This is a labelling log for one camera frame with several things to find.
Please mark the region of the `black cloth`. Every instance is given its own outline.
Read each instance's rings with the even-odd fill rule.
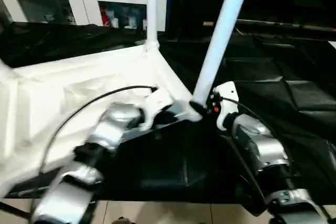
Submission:
[[[192,92],[208,39],[169,41],[160,52]],[[110,28],[13,24],[0,36],[11,67],[134,46],[141,34]],[[232,36],[214,85],[235,81],[239,100],[275,129],[319,204],[336,204],[335,49],[326,41]],[[56,171],[46,174],[48,185]],[[32,181],[8,197],[26,197]],[[183,122],[122,144],[101,199],[235,203],[239,169],[214,122]]]

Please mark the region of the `white plastic bracket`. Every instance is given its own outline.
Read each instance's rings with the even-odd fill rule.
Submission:
[[[194,90],[193,101],[205,106],[211,87],[235,27],[244,0],[224,0],[200,76]]]
[[[214,93],[218,93],[223,98],[229,98],[235,101],[239,101],[239,97],[237,94],[236,86],[233,81],[225,82],[213,89]],[[217,127],[222,130],[226,131],[226,128],[223,127],[223,122],[227,115],[238,112],[238,105],[236,103],[221,100],[220,102],[221,112],[217,118]]]
[[[149,95],[144,103],[139,106],[143,109],[145,116],[145,122],[140,124],[140,131],[150,130],[156,115],[159,114],[165,107],[168,107],[173,103],[173,98],[169,92],[163,88],[160,88]]]

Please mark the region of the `red item in cabinet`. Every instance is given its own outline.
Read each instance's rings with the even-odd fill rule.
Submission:
[[[100,6],[100,15],[101,15],[101,19],[103,21],[103,25],[104,26],[110,26],[110,19],[106,15],[105,7],[103,7],[103,6]]]

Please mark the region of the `black cable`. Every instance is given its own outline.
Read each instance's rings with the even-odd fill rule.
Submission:
[[[118,93],[118,92],[121,92],[121,91],[125,91],[125,90],[130,90],[130,89],[151,89],[152,92],[154,92],[155,90],[157,90],[156,87],[151,87],[151,86],[129,86],[129,87],[124,87],[124,88],[120,88],[120,89],[116,89],[116,90],[113,90],[113,91],[109,91],[105,94],[102,94],[94,99],[92,99],[91,101],[85,103],[82,107],[80,107],[79,109],[77,109],[74,113],[72,113],[60,126],[58,126],[58,128],[54,131],[54,133],[52,134],[49,142],[48,142],[48,145],[45,149],[45,152],[43,154],[43,158],[42,158],[42,161],[41,161],[41,165],[40,165],[40,168],[39,168],[39,171],[38,171],[38,177],[36,178],[37,182],[34,183],[34,186],[33,186],[33,193],[35,193],[37,191],[37,189],[39,188],[40,186],[40,181],[39,181],[39,178],[41,178],[41,175],[43,174],[43,170],[46,166],[46,159],[47,159],[47,156],[48,156],[48,153],[49,153],[49,150],[52,146],[52,144],[54,143],[55,139],[56,139],[56,136],[58,135],[58,133],[60,132],[60,130],[75,116],[77,115],[80,111],[82,111],[83,109],[85,109],[87,106],[89,106],[90,104],[102,99],[102,98],[105,98],[109,95],[112,95],[112,94],[115,94],[115,93]],[[35,195],[35,197],[32,198],[31,200],[31,204],[30,204],[30,218],[33,214],[33,211],[34,211],[34,206],[35,206],[35,198],[36,198],[37,195]]]

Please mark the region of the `black fabric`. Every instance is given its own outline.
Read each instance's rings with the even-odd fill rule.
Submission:
[[[251,20],[264,22],[264,26],[306,27],[332,32],[335,27],[333,0],[244,0],[237,24]],[[166,31],[195,37],[211,35],[214,26],[204,22],[216,22],[223,0],[170,0]]]
[[[132,46],[142,39],[96,26],[63,31],[58,26],[17,24],[11,29],[0,38],[2,59],[11,67],[111,50],[118,44]],[[207,47],[208,40],[160,38],[160,52],[190,91]],[[240,102],[276,130],[319,204],[336,204],[335,61],[336,51],[325,41],[235,35],[214,84],[235,81]],[[117,160],[102,199],[237,202],[239,169],[212,119],[173,124],[129,141]],[[54,175],[45,175],[42,185]],[[30,186],[21,183],[8,196],[29,198],[31,193],[22,191]]]

